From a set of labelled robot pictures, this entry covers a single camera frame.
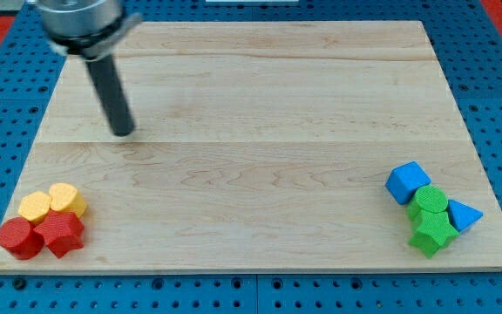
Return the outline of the silver round tool flange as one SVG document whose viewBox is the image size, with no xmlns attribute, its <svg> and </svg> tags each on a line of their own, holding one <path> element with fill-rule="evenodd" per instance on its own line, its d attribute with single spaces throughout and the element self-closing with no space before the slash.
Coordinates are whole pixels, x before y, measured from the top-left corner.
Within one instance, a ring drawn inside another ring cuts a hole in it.
<svg viewBox="0 0 502 314">
<path fill-rule="evenodd" d="M 112 54 L 143 22 L 121 0 L 28 0 L 42 20 L 50 48 L 59 55 L 98 61 Z"/>
</svg>

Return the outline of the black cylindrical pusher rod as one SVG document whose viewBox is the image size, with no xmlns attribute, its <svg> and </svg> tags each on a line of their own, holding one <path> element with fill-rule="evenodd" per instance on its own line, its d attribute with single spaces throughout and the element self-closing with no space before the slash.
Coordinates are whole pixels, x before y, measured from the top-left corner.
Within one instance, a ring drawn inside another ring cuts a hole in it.
<svg viewBox="0 0 502 314">
<path fill-rule="evenodd" d="M 135 128 L 134 119 L 112 55 L 85 65 L 112 133 L 119 137 L 129 135 Z"/>
</svg>

